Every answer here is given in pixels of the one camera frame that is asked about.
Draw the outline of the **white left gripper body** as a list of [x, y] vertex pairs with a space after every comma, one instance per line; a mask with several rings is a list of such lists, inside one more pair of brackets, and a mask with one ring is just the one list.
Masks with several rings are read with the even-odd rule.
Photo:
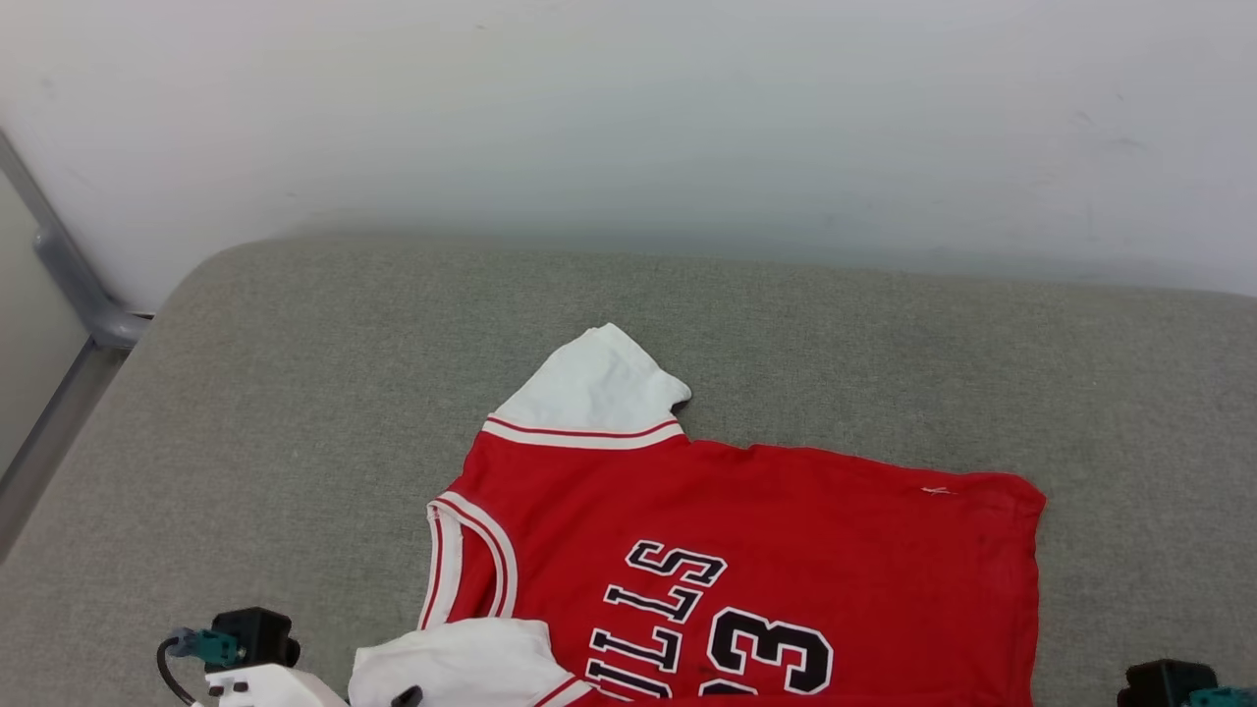
[[318, 677], [280, 664], [207, 673], [200, 706], [349, 706]]

